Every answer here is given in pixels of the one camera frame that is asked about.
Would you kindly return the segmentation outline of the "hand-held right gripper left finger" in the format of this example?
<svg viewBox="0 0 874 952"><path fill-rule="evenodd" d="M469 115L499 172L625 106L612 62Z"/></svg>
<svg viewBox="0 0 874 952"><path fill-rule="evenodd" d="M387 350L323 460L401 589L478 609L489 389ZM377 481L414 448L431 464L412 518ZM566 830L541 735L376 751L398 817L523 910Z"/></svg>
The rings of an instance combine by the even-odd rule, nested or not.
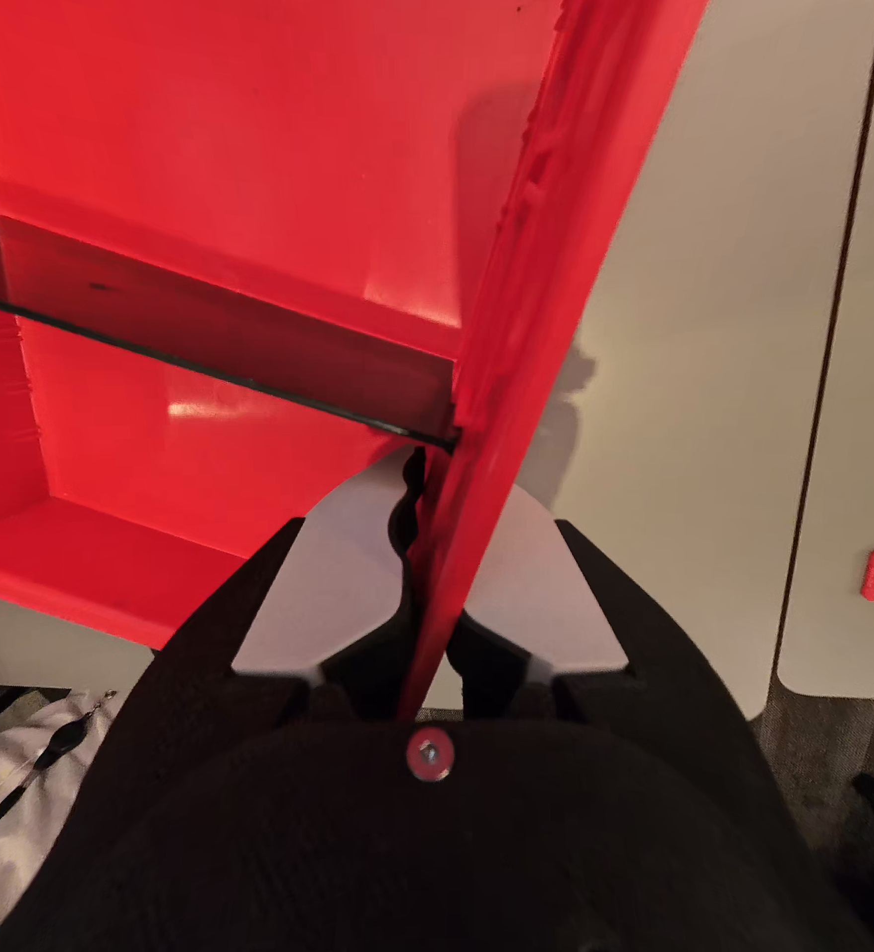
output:
<svg viewBox="0 0 874 952"><path fill-rule="evenodd" d="M306 514L232 660L235 674L333 685L363 720L396 717L418 640L410 549L426 452L403 447Z"/></svg>

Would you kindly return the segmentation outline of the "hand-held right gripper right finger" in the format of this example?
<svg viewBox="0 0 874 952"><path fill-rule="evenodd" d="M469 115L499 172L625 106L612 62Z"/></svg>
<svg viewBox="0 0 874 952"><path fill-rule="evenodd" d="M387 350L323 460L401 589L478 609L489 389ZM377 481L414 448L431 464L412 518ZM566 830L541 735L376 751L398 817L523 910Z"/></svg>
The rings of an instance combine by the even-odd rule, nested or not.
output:
<svg viewBox="0 0 874 952"><path fill-rule="evenodd" d="M615 674L626 653L549 511L511 489L446 649L464 716L502 717L526 684Z"/></svg>

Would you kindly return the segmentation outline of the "red plastic bin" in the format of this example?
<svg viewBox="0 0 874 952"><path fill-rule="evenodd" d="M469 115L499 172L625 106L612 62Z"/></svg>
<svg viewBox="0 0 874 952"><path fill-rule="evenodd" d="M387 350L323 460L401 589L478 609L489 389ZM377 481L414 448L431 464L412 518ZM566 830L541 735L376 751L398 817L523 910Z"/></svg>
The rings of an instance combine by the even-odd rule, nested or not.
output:
<svg viewBox="0 0 874 952"><path fill-rule="evenodd" d="M0 311L0 599L161 649L409 446L423 701L708 2L0 2L0 214L442 356L452 454Z"/></svg>

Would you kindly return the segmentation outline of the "black red-bin divider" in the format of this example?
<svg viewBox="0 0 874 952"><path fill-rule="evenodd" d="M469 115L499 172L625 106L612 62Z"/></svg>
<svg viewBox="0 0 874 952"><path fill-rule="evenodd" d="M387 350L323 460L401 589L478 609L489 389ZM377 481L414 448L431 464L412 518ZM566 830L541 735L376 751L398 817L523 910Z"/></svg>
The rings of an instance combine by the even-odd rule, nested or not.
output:
<svg viewBox="0 0 874 952"><path fill-rule="evenodd" d="M0 214L0 311L452 454L450 360Z"/></svg>

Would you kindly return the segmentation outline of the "white shirt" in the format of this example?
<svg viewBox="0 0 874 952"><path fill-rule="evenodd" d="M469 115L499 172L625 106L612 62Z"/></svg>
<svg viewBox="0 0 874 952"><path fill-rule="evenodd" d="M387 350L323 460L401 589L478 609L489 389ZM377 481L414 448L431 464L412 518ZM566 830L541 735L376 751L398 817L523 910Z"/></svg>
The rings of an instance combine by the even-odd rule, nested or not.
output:
<svg viewBox="0 0 874 952"><path fill-rule="evenodd" d="M79 786L128 692L71 692L0 731L0 804L28 778L55 730L88 715L82 742L34 776L0 819L0 924L26 892L62 831Z"/></svg>

